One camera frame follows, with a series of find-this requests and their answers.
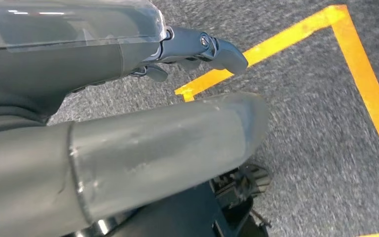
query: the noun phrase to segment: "gray carpet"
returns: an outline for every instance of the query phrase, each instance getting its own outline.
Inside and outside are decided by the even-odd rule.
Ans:
[[[246,50],[305,17],[347,4],[379,80],[379,1],[154,0],[169,25],[206,30]],[[164,66],[165,83],[126,78],[68,97],[51,123],[182,102],[174,89],[207,72]],[[255,208],[275,237],[379,233],[379,137],[330,28],[228,79],[197,98],[250,91],[270,111],[255,159],[273,173]]]

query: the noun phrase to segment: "screw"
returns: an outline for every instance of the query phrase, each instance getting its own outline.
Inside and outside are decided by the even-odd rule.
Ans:
[[[208,39],[206,36],[202,36],[201,37],[201,44],[204,46],[204,47],[207,47],[208,46]]]

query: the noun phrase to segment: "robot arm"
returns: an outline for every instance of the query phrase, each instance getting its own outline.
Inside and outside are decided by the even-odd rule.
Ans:
[[[0,236],[83,229],[231,170],[259,145],[267,112],[251,93],[45,126],[67,94],[86,86],[127,75],[166,79],[157,63],[246,69],[231,43],[165,27],[142,2],[0,0]],[[25,25],[11,28],[10,19]],[[41,36],[59,34],[52,26],[64,33]]]

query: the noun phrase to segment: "gray cylindrical arm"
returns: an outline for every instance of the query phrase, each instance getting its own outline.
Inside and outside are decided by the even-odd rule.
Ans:
[[[241,165],[264,137],[256,94],[0,132],[0,237],[56,237]]]

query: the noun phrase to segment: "transparent plastic cover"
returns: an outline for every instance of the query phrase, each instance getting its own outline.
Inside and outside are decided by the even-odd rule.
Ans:
[[[0,0],[0,49],[160,42],[165,37],[162,13],[148,0]]]

